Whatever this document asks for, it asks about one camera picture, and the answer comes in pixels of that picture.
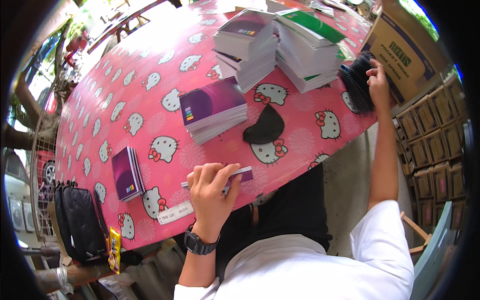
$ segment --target black pants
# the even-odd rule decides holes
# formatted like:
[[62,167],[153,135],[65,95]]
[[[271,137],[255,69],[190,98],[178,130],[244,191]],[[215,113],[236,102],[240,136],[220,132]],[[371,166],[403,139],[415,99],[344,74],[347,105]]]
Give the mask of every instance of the black pants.
[[[256,228],[252,228],[249,205],[232,212],[223,225],[216,248],[216,275],[220,281],[228,262],[258,240],[301,234],[328,250],[332,236],[327,227],[322,164],[279,188],[272,199],[258,207],[258,213]],[[184,247],[183,235],[175,240]]]

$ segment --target concrete floor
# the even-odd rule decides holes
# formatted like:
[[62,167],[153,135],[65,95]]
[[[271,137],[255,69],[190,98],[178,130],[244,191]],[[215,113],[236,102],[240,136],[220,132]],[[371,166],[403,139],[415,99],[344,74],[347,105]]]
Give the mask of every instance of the concrete floor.
[[[323,162],[327,224],[333,235],[329,255],[352,258],[349,234],[366,214],[377,133],[378,123]],[[398,178],[400,211],[411,218],[410,195],[400,162]],[[406,228],[406,237],[409,247],[413,247],[410,228]]]

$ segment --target white sleeve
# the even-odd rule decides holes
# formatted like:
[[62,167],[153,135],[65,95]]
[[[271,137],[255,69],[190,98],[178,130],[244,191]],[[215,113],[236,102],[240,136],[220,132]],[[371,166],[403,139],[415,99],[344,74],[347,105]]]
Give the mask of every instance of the white sleeve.
[[173,300],[211,300],[215,297],[216,290],[220,286],[220,281],[217,278],[207,288],[192,288],[184,287],[182,285],[175,285],[173,292]]
[[393,275],[398,287],[412,290],[413,262],[397,201],[372,207],[350,233],[350,242],[355,260]]

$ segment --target black bag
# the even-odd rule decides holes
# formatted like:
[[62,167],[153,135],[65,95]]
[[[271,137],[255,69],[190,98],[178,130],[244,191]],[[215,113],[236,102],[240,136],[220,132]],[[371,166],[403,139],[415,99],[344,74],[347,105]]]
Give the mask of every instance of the black bag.
[[78,189],[70,182],[59,184],[55,189],[55,211],[61,239],[70,257],[82,264],[107,262],[107,244],[89,190]]

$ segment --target hand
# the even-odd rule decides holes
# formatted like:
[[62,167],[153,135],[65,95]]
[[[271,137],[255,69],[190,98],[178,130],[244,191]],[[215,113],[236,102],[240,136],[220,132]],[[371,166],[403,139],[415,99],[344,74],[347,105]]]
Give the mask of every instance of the hand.
[[223,224],[230,215],[240,191],[242,175],[235,177],[227,196],[222,190],[228,178],[240,168],[240,164],[223,167],[220,163],[196,166],[188,174],[187,183],[192,194],[192,201],[197,214],[197,221],[192,232],[197,234],[203,243],[215,243]]
[[367,84],[369,85],[370,97],[377,112],[390,113],[390,88],[385,76],[384,67],[375,59],[370,59],[370,63],[375,67],[367,71],[367,76],[369,76]]

